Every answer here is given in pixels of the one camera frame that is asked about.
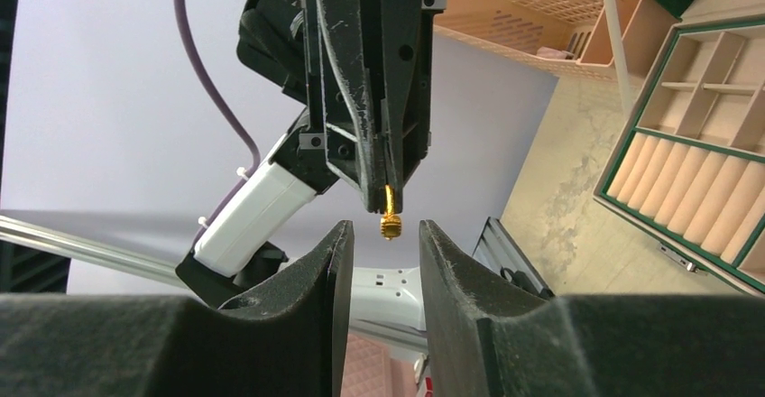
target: purple cable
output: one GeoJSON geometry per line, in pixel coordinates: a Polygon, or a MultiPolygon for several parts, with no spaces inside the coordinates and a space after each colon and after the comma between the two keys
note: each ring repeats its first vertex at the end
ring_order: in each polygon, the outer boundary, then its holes
{"type": "MultiPolygon", "coordinates": [[[[183,41],[183,48],[186,50],[186,55],[189,57],[191,67],[194,68],[194,72],[197,73],[199,82],[202,83],[202,87],[205,88],[207,94],[217,106],[218,111],[220,111],[220,114],[223,115],[228,124],[231,125],[236,134],[239,135],[239,138],[242,139],[244,144],[253,155],[253,166],[247,169],[245,172],[246,176],[249,178],[253,175],[253,173],[255,173],[255,170],[261,161],[261,153],[260,150],[258,150],[258,145],[255,144],[253,137],[251,137],[244,129],[242,124],[239,123],[239,119],[236,118],[234,113],[231,111],[231,108],[228,107],[226,101],[217,91],[212,78],[210,78],[210,76],[207,74],[205,65],[202,63],[202,59],[199,57],[199,53],[197,52],[197,46],[194,44],[194,38],[191,36],[189,16],[186,12],[186,0],[172,0],[172,2],[175,9],[175,21],[178,24],[180,39],[183,41]]],[[[213,210],[213,213],[207,219],[208,224],[215,220],[223,207],[225,207],[226,204],[231,201],[231,198],[243,187],[245,182],[246,180],[239,180],[234,188],[229,191],[228,194],[226,194],[226,196],[223,198],[223,201],[217,205],[215,210],[213,210]]],[[[202,237],[202,235],[205,233],[205,230],[206,229],[203,226],[199,228],[199,231],[197,231],[197,234],[194,236],[194,244],[196,244],[199,238],[202,237]]]]}

